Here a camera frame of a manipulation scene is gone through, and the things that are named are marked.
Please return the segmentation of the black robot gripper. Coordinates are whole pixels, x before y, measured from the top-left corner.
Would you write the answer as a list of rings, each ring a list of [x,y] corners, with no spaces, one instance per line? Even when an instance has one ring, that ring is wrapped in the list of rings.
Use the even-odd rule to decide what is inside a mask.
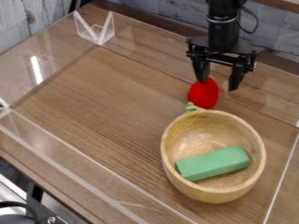
[[[230,49],[210,47],[207,38],[187,38],[186,43],[186,56],[191,58],[197,80],[205,83],[211,73],[211,63],[222,64],[233,67],[229,90],[237,90],[246,71],[253,72],[257,68],[258,49],[243,41],[238,41]]]

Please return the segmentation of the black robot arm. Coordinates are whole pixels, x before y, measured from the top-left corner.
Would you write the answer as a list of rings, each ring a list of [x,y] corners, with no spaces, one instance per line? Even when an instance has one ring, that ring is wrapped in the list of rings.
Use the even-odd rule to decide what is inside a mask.
[[[209,4],[207,38],[189,37],[186,56],[191,59],[197,80],[203,83],[211,73],[211,63],[231,67],[229,91],[239,88],[245,76],[257,67],[258,51],[239,40],[239,31],[253,34],[259,26],[257,15],[246,8],[247,0],[206,0]],[[249,31],[241,24],[241,12],[251,14],[257,20]]]

